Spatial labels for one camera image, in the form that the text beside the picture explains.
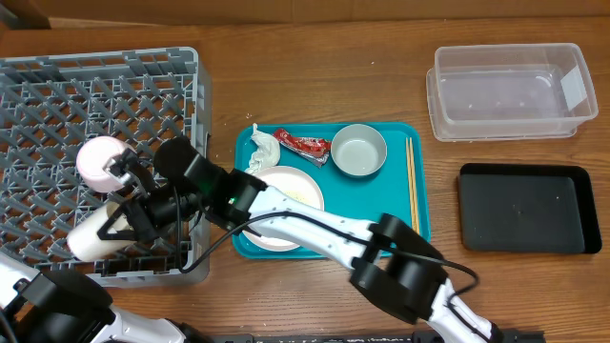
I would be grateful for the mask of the black plastic tray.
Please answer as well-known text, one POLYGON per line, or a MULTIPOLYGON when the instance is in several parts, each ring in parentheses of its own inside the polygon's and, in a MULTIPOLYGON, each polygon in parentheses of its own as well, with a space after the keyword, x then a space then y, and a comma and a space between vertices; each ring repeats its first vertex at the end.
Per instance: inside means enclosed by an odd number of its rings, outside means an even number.
POLYGON ((582 167, 467 163, 457 183, 462 242, 471 251, 601 251, 593 187, 582 167))

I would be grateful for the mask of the grey plastic dish rack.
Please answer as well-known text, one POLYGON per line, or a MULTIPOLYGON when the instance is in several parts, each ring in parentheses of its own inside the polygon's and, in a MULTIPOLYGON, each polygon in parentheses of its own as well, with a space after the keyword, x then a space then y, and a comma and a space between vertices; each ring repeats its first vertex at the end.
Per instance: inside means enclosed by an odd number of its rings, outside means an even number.
POLYGON ((1 257, 38 271, 77 270, 105 287, 196 284, 210 225, 187 220, 91 263, 73 257, 68 233, 95 210, 137 194, 100 193, 76 167, 78 151, 108 136, 150 168, 167 140, 187 136, 205 153, 212 79, 190 47, 5 58, 1 62, 1 257))

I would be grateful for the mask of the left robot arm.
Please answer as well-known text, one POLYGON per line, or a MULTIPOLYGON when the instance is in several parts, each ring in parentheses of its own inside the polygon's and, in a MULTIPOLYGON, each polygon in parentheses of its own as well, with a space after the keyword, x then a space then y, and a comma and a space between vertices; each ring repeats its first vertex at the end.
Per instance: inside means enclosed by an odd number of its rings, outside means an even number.
POLYGON ((40 272, 1 255, 3 342, 183 343, 211 339, 186 323, 149 319, 112 304, 81 272, 40 272))

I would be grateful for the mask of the left wooden chopstick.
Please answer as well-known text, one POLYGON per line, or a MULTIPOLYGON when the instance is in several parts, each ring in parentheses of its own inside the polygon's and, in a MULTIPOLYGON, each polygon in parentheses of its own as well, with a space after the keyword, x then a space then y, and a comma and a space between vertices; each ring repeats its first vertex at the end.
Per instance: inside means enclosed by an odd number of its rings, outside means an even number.
POLYGON ((407 162, 407 176, 409 181, 409 196, 410 196, 410 206, 411 206, 411 228, 419 234, 418 230, 418 219, 417 219, 417 195, 415 189, 415 181, 414 181, 414 168, 413 168, 413 149, 412 149, 412 141, 411 137, 407 137, 405 139, 405 149, 406 149, 406 162, 407 162))

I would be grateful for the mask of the white paper cup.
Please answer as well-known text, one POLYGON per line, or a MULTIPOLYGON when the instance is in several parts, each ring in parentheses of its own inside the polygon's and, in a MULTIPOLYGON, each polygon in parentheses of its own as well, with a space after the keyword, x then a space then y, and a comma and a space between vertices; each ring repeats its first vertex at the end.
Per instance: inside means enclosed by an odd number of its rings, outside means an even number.
POLYGON ((68 234, 68 247, 78 260, 93 262, 134 243, 123 240, 102 241, 97 237, 97 231, 108 217, 105 209, 104 205, 95 210, 68 234))

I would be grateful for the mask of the large white plate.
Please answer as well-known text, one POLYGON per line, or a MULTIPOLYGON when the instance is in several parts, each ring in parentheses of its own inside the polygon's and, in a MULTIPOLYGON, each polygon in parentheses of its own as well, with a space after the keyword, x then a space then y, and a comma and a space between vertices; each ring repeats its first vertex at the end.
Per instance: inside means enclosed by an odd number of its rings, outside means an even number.
MULTIPOLYGON (((254 174, 268 186, 273 186, 294 200, 317 208, 324 209, 322 191, 314 179, 306 172, 287 166, 274 166, 254 174)), ((278 238, 256 236, 245 232, 245 236, 258 248, 270 252, 288 252, 298 245, 278 238)))

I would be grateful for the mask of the clear plastic storage bin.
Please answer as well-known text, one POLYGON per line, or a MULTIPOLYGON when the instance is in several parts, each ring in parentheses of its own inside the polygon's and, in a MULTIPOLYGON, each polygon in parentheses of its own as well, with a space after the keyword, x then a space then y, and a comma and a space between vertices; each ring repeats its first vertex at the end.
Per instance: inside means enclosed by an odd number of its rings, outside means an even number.
POLYGON ((573 43, 441 47, 426 74, 439 141, 566 138, 599 105, 573 43))

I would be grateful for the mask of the grey metal bowl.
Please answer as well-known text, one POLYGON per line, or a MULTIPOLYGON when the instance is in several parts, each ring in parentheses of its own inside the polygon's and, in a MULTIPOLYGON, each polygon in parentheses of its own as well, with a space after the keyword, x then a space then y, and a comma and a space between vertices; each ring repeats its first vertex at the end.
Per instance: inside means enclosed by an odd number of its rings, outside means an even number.
POLYGON ((331 144, 335 165, 352 177, 367 177, 378 172, 387 158, 382 134, 371 126, 352 124, 340 129, 331 144))

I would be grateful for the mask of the wooden chopstick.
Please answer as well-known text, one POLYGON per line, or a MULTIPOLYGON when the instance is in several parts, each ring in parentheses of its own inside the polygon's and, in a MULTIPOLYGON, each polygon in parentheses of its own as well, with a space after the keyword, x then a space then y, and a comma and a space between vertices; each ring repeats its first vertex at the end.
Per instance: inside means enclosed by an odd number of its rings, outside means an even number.
POLYGON ((411 137, 407 137, 405 139, 405 149, 406 149, 406 162, 407 162, 407 176, 409 181, 409 196, 410 196, 410 206, 411 206, 411 228, 419 234, 418 230, 418 219, 417 219, 417 195, 415 189, 415 181, 414 181, 414 168, 413 168, 413 149, 412 149, 412 141, 411 137))
POLYGON ((413 139, 411 137, 407 140, 407 148, 409 153, 409 181, 410 181, 410 192, 411 192, 411 205, 412 205, 412 229, 420 234, 419 226, 419 214, 418 214, 418 203, 417 203, 417 179, 415 169, 415 156, 413 139))

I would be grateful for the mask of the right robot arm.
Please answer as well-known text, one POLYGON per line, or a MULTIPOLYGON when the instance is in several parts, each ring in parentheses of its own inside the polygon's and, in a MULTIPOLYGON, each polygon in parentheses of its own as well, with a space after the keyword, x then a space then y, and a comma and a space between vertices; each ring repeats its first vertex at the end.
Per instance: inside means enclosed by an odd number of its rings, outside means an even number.
POLYGON ((163 143, 153 167, 167 183, 141 184, 96 229, 102 241, 145 241, 193 212, 225 229, 279 238, 346 268, 351 284, 373 305, 407 322, 424 320, 446 342, 500 342, 501 330, 460 299, 451 262, 401 219, 346 218, 300 203, 244 171, 225 171, 185 137, 163 143))

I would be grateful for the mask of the crumpled white napkin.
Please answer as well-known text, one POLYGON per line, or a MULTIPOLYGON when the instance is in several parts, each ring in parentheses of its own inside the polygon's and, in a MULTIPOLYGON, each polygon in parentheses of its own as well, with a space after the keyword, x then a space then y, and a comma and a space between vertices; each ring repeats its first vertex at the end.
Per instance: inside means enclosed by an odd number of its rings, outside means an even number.
POLYGON ((266 132, 260 131, 253 123, 251 140, 256 144, 245 173, 255 174, 277 165, 280 159, 280 144, 278 140, 266 132))

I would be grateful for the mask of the small white plate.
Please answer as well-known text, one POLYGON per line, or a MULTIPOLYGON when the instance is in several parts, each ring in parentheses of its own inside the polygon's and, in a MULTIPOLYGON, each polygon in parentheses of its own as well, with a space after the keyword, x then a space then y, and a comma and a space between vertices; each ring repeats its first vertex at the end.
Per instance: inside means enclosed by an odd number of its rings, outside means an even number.
POLYGON ((111 136, 88 140, 79 150, 76 168, 85 184, 95 192, 116 192, 125 187, 120 177, 106 172, 107 164, 132 147, 111 136))

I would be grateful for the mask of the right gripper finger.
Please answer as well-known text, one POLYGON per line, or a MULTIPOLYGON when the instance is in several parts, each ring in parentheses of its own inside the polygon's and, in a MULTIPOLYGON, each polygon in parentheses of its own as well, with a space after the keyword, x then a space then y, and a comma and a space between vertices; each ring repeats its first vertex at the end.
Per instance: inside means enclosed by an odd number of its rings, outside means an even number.
POLYGON ((142 238, 140 226, 135 223, 143 214, 137 201, 126 200, 120 204, 110 201, 105 204, 105 208, 108 217, 96 233, 99 239, 139 241, 142 238))
POLYGON ((124 150, 111 157, 103 171, 123 186, 135 184, 142 193, 150 193, 155 189, 153 175, 133 150, 124 150))

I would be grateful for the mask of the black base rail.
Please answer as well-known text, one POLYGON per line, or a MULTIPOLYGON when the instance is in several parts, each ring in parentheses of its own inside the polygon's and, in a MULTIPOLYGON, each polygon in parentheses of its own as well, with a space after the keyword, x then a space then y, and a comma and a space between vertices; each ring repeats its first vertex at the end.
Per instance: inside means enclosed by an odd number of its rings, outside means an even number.
MULTIPOLYGON (((402 335, 293 335, 293 336, 254 336, 251 334, 211 335, 214 343, 443 343, 439 334, 432 331, 418 331, 402 335)), ((542 332, 521 333, 506 330, 504 343, 545 343, 542 332)))

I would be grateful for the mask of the red snack wrapper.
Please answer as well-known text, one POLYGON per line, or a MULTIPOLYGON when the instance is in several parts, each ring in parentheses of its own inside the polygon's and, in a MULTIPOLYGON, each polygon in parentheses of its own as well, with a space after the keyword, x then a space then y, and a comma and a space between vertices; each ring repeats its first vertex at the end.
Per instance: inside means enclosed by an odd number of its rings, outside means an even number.
POLYGON ((273 133, 273 137, 280 145, 295 152, 319 168, 328 161, 332 147, 332 143, 329 140, 315 137, 296 137, 284 129, 276 130, 273 133))

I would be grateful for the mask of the teal plastic serving tray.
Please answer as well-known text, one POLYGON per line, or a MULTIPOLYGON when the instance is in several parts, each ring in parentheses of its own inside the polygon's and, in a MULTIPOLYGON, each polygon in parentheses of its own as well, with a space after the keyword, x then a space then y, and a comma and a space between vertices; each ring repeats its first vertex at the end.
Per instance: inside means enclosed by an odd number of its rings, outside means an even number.
MULTIPOLYGON (((273 133, 285 129, 294 136, 319 137, 332 140, 343 127, 352 123, 310 123, 259 125, 258 129, 273 133)), ((409 179, 406 162, 406 141, 411 138, 414 150, 415 179, 419 234, 431 241, 432 229, 428 211, 425 171, 421 141, 417 131, 401 122, 365 122, 381 133, 387 144, 388 156, 380 171, 372 177, 353 178, 339 170, 329 158, 323 167, 316 167, 298 154, 282 148, 279 166, 293 167, 308 173, 321 188, 325 210, 341 216, 377 221, 383 213, 399 217, 411 224, 409 179)), ((234 167, 248 167, 256 144, 251 140, 253 128, 244 129, 236 138, 234 167)), ((233 237, 235 250, 249 259, 319 259, 322 256, 307 249, 271 252, 257 247, 245 234, 233 237)))

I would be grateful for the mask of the right wooden chopstick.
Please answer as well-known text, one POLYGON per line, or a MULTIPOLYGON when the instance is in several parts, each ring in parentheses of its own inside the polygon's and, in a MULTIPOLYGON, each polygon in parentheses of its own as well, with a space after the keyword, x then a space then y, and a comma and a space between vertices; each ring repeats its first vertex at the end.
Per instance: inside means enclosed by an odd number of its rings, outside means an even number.
POLYGON ((412 205, 412 229, 420 234, 419 226, 419 214, 418 214, 418 203, 417 203, 417 179, 415 169, 415 156, 413 139, 411 137, 407 140, 407 148, 409 153, 409 181, 410 181, 410 192, 411 192, 411 205, 412 205))

